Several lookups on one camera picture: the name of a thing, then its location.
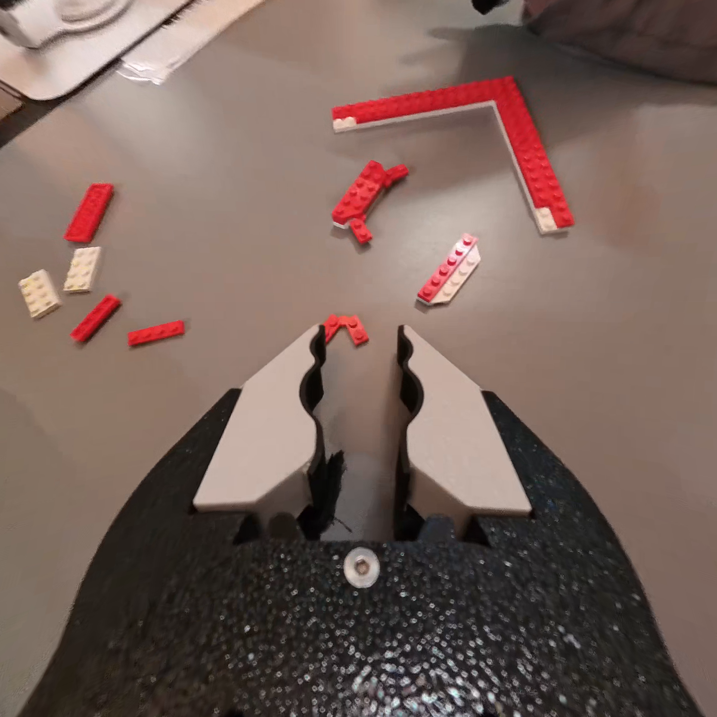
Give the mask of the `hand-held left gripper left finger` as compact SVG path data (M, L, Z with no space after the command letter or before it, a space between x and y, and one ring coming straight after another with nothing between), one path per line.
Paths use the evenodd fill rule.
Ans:
M244 383L193 497L196 511L320 508L326 453L316 408L325 362L325 327L314 324Z

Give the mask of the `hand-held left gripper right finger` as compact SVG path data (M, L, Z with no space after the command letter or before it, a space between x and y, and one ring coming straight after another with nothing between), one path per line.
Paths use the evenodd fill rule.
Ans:
M529 516L531 503L479 385L407 325L397 332L400 399L396 509L421 518Z

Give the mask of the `red white angled lego frame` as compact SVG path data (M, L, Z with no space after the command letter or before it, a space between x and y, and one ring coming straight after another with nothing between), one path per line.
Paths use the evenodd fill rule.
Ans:
M339 105L336 133L480 108L492 110L541 235L565 232L574 217L524 97L511 76Z

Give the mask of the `narrow red lego plate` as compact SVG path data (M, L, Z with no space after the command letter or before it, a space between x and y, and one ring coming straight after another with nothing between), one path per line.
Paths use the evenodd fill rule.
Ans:
M128 347L135 348L140 345L147 345L163 341L168 338L184 336L185 323L183 320L174 320L157 326L151 326L128 333Z
M121 306L121 299L112 294L107 294L85 318L80 321L69 336L78 344L86 344Z

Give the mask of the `red white wedge lego assembly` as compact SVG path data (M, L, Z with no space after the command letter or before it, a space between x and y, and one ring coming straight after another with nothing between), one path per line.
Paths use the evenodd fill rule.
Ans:
M417 292L417 301L429 307L451 302L480 264L478 243L477 237L463 234Z

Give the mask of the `small red lego assembly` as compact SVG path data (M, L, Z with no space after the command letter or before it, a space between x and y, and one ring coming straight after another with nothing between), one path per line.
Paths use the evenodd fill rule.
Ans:
M408 175L409 169L404 164L385 168L378 161L369 161L333 208L333 225L349 229L360 245L369 244L373 236L366 226L367 216L376 202Z

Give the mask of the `white lego plate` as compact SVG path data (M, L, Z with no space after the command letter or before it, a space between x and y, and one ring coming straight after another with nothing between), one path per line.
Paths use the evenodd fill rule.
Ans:
M76 249L69 264L62 290L68 294L91 292L99 270L103 248L85 246Z
M18 283L30 317L37 320L56 311L62 301L46 270L37 270Z

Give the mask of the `wide red lego plate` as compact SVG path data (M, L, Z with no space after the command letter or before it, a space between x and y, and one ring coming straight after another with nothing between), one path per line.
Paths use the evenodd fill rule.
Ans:
M67 225L63 239L73 244L92 242L112 201L114 190L114 185L110 183L90 184Z

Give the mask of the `clear plastic bag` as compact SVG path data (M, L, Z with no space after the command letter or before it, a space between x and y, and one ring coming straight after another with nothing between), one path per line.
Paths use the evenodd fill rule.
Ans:
M179 24L160 28L121 59L117 74L135 83L163 84L217 38L216 34L190 33L191 30Z

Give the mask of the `grey flat sheet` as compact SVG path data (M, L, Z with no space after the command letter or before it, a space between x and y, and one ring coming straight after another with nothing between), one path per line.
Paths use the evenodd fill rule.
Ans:
M1 37L1 88L28 100L49 101L70 94L106 66L131 51L175 16L188 12L190 33L218 34L261 1L191 1L144 39L115 58L33 55Z

